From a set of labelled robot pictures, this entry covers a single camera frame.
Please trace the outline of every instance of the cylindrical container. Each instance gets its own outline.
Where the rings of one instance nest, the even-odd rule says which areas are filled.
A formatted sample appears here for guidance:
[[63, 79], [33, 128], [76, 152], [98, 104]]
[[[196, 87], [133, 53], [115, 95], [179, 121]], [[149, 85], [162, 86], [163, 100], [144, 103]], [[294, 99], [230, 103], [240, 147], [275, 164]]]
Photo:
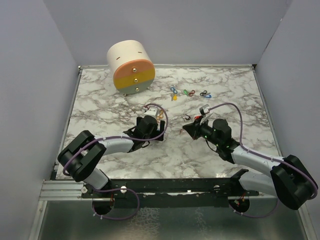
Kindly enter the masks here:
[[123, 94], [139, 93], [155, 79], [156, 70], [142, 44], [135, 40], [121, 41], [106, 54], [115, 88]]

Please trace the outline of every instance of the yellow object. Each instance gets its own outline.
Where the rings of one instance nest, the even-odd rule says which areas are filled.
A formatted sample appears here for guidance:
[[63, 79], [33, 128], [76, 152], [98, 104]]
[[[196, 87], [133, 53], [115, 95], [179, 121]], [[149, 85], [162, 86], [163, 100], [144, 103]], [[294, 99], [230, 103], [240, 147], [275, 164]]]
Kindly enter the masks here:
[[135, 85], [138, 81], [139, 83], [143, 83], [149, 80], [153, 80], [155, 78], [156, 71], [155, 69], [149, 69], [146, 71], [134, 73], [129, 76], [121, 77], [121, 78], [115, 78], [113, 79], [114, 86], [116, 89], [123, 89], [126, 87], [130, 87], [132, 85]]

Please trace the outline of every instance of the white marble table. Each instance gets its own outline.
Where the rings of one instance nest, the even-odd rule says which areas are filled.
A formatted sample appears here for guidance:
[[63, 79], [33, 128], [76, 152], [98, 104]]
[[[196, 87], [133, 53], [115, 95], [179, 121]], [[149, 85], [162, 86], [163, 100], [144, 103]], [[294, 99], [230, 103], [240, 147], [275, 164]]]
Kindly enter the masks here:
[[[171, 101], [170, 87], [178, 90], [177, 100]], [[192, 97], [183, 90], [195, 90]], [[199, 95], [203, 90], [212, 98]], [[262, 98], [251, 67], [157, 67], [156, 78], [148, 90], [123, 96], [113, 85], [109, 69], [84, 69], [76, 94], [64, 145], [81, 131], [94, 135], [114, 136], [133, 127], [136, 117], [142, 115], [146, 103], [162, 105], [167, 110], [169, 127], [163, 142], [132, 153], [104, 156], [98, 168], [110, 178], [221, 178], [230, 177], [239, 169], [236, 164], [223, 161], [212, 152], [204, 139], [192, 138], [180, 129], [186, 124], [184, 114], [199, 115], [205, 104], [215, 106], [224, 102], [235, 103], [244, 121], [243, 143], [257, 151], [278, 155], [275, 140], [265, 112]], [[232, 136], [239, 140], [240, 122], [232, 106], [214, 111], [212, 121], [224, 118], [232, 128]], [[62, 174], [56, 179], [69, 179]]]

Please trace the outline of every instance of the gray wall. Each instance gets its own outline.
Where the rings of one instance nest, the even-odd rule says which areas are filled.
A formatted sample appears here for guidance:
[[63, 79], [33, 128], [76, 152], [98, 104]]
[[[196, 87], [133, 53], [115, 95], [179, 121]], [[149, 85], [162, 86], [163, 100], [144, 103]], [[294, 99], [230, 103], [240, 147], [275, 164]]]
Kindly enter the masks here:
[[44, 0], [74, 59], [140, 41], [157, 64], [256, 64], [290, 0]]
[[[320, 184], [320, 2], [294, 0], [256, 72], [285, 155], [298, 156]], [[320, 196], [308, 201], [320, 239]]]
[[77, 64], [42, 0], [0, 3], [0, 239], [27, 239]]

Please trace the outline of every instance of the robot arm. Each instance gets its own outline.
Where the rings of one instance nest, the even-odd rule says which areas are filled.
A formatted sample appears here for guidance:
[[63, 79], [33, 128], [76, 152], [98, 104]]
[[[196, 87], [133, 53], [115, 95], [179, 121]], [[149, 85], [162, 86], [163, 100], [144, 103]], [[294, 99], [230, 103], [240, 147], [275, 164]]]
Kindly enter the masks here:
[[[209, 117], [212, 115], [209, 105], [200, 108], [200, 113], [193, 123], [183, 126], [194, 140], [202, 137], [216, 146], [216, 152], [223, 160], [262, 173], [243, 174], [239, 182], [245, 190], [277, 196], [288, 208], [297, 210], [318, 189], [316, 182], [296, 156], [266, 156], [252, 151], [232, 138], [232, 130], [225, 119], [214, 120], [212, 127], [208, 125]], [[304, 173], [312, 183], [288, 165]]]
[[[85, 145], [99, 139], [98, 136], [94, 136], [88, 130], [84, 130], [61, 151], [57, 159], [65, 167], [70, 159], [74, 158], [68, 164], [66, 170], [76, 182], [83, 181], [98, 190], [101, 190], [104, 187], [108, 188], [110, 180], [101, 170], [96, 168], [98, 162], [102, 156], [105, 155], [131, 153], [140, 148], [147, 147], [149, 144], [146, 145], [145, 141], [131, 140], [128, 138], [151, 139], [159, 136], [165, 130], [165, 121], [160, 121], [158, 129], [156, 120], [158, 113], [159, 111], [157, 108], [150, 107], [144, 113], [144, 117], [136, 118], [136, 126], [124, 131], [121, 134], [121, 138], [118, 137], [104, 139], [99, 142], [97, 141], [74, 157]], [[163, 141], [164, 136], [161, 135], [156, 140]]]

